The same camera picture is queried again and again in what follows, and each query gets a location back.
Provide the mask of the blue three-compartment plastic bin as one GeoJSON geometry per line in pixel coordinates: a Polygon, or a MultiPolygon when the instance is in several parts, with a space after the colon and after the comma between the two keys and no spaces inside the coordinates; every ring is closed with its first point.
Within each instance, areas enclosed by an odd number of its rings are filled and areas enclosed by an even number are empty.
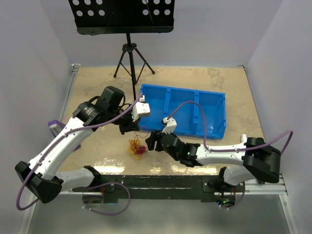
{"type": "MultiPolygon", "coordinates": [[[[161,121],[186,101],[195,101],[203,109],[207,139],[223,139],[226,130],[226,95],[194,89],[143,84],[140,90],[150,105],[151,115],[139,122],[144,131],[162,130],[161,121]]],[[[204,137],[204,120],[199,107],[189,103],[173,116],[177,122],[175,134],[188,137],[204,137]]]]}

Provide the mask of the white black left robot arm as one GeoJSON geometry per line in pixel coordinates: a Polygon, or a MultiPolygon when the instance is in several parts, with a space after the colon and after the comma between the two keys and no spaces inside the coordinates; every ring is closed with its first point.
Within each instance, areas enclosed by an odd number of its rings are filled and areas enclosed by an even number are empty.
{"type": "Polygon", "coordinates": [[[39,201],[48,203],[60,192],[86,187],[96,191],[101,186],[100,173],[91,166],[59,172],[65,159],[99,127],[107,124],[119,126],[121,134],[139,130],[139,121],[150,115],[145,96],[139,97],[127,109],[123,109],[125,94],[122,90],[107,86],[100,96],[81,103],[68,123],[53,141],[29,162],[20,161],[15,166],[22,187],[31,191],[39,201]]]}

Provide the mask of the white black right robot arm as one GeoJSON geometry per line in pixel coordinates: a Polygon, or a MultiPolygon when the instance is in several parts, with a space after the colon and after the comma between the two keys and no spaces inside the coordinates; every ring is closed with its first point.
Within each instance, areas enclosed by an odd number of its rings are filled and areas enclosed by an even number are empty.
{"type": "Polygon", "coordinates": [[[165,151],[187,167],[226,164],[215,182],[224,192],[251,179],[267,183],[279,182],[281,152],[260,137],[247,137],[243,134],[237,145],[211,147],[182,142],[173,133],[152,131],[145,142],[148,150],[165,151]]]}

